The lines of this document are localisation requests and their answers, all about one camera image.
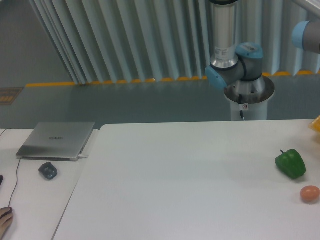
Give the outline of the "person's hand on mouse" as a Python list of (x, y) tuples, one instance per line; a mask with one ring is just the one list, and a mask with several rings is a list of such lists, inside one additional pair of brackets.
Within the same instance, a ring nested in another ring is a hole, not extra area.
[(3, 238), (8, 228), (13, 222), (13, 209), (11, 207), (4, 207), (0, 209), (0, 239)]

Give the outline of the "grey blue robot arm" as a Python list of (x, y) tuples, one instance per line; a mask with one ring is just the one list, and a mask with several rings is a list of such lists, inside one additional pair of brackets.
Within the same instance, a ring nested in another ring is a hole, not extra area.
[(261, 43), (236, 43), (237, 5), (236, 0), (212, 0), (214, 11), (214, 54), (205, 73), (208, 80), (218, 89), (225, 89), (237, 81), (252, 82), (262, 76), (264, 50), (267, 48), (271, 69), (280, 67), (282, 10), (284, 3), (274, 1), (275, 6), (262, 15), (267, 17), (267, 25), (262, 22), (252, 24), (253, 33), (262, 37)]

